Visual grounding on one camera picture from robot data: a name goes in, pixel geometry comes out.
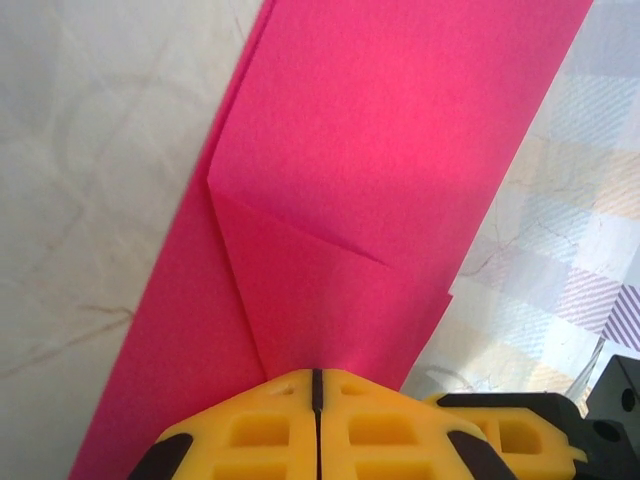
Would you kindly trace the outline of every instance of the plaid fabric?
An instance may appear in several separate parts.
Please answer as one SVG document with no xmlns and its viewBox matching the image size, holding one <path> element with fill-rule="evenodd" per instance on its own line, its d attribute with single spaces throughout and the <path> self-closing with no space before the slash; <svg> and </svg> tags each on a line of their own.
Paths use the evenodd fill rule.
<svg viewBox="0 0 640 480">
<path fill-rule="evenodd" d="M 594 352 L 640 356 L 638 25 L 638 1 L 593 5 L 405 392 L 577 400 Z"/>
</svg>

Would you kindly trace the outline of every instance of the pink paper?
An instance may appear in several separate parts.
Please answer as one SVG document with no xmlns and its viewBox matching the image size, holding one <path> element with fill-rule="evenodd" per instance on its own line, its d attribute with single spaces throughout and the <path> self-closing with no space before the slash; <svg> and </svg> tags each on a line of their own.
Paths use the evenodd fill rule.
<svg viewBox="0 0 640 480">
<path fill-rule="evenodd" d="M 400 386 L 588 5 L 276 2 L 209 175 L 268 376 Z"/>
<path fill-rule="evenodd" d="M 588 5 L 267 1 L 70 478 L 267 374 L 399 385 Z"/>
</svg>

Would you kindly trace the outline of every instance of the rectangular hole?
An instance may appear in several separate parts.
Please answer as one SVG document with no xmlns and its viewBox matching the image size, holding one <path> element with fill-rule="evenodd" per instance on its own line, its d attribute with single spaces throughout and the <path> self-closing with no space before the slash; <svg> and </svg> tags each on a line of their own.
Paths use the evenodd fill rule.
<svg viewBox="0 0 640 480">
<path fill-rule="evenodd" d="M 542 452 L 538 432 L 524 422 L 501 421 L 500 446 L 503 453 L 537 455 Z"/>
<path fill-rule="evenodd" d="M 349 422 L 352 445 L 415 445 L 415 433 L 409 421 L 394 414 L 356 415 Z"/>
<path fill-rule="evenodd" d="M 231 447 L 289 445 L 289 420 L 284 415 L 243 415 L 231 428 Z"/>
<path fill-rule="evenodd" d="M 359 463 L 356 475 L 358 480 L 433 480 L 428 463 Z"/>
<path fill-rule="evenodd" d="M 216 465 L 213 480 L 286 480 L 287 467 L 274 464 Z"/>
</svg>

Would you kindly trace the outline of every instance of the black plastic part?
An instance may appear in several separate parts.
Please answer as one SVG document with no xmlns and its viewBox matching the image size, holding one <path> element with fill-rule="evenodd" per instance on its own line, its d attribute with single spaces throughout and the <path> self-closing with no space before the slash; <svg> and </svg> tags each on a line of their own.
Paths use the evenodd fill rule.
<svg viewBox="0 0 640 480">
<path fill-rule="evenodd" d="M 584 420 L 578 408 L 556 393 L 449 394 L 441 407 L 528 408 L 564 432 L 573 447 L 587 454 L 588 463 L 574 462 L 576 480 L 638 480 L 640 464 L 620 423 Z"/>
<path fill-rule="evenodd" d="M 322 370 L 311 372 L 311 408 L 316 420 L 316 480 L 322 480 L 322 409 L 324 408 L 324 379 Z"/>
<path fill-rule="evenodd" d="M 127 480 L 171 480 L 189 451 L 193 437 L 179 433 L 153 445 Z"/>
<path fill-rule="evenodd" d="M 475 480 L 517 480 L 507 464 L 484 440 L 466 432 L 449 432 L 449 441 Z"/>
<path fill-rule="evenodd" d="M 589 419 L 609 418 L 622 423 L 640 458 L 640 360 L 611 357 L 587 398 L 587 406 Z"/>
</svg>

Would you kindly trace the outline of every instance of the marble pattern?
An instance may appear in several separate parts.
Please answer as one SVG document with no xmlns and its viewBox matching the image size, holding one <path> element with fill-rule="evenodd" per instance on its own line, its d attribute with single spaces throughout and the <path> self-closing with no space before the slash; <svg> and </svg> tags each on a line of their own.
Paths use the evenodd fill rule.
<svg viewBox="0 0 640 480">
<path fill-rule="evenodd" d="M 0 477 L 66 477 L 259 4 L 3 2 Z M 607 18 L 589 25 L 606 29 Z M 563 298 L 572 268 L 629 275 L 640 244 L 640 95 L 628 65 L 604 86 L 576 80 L 576 65 L 589 63 L 588 45 L 577 44 L 408 393 L 566 391 L 598 349 L 596 332 L 550 302 Z M 606 54 L 594 58 L 606 67 Z M 617 140 L 582 128 L 597 142 L 558 143 L 575 119 L 554 119 L 601 88 L 630 92 L 624 118 L 604 117 L 619 120 Z M 598 117 L 598 108 L 585 111 Z M 627 190 L 603 195 L 603 178 Z M 556 204 L 570 208 L 557 215 Z"/>
</svg>

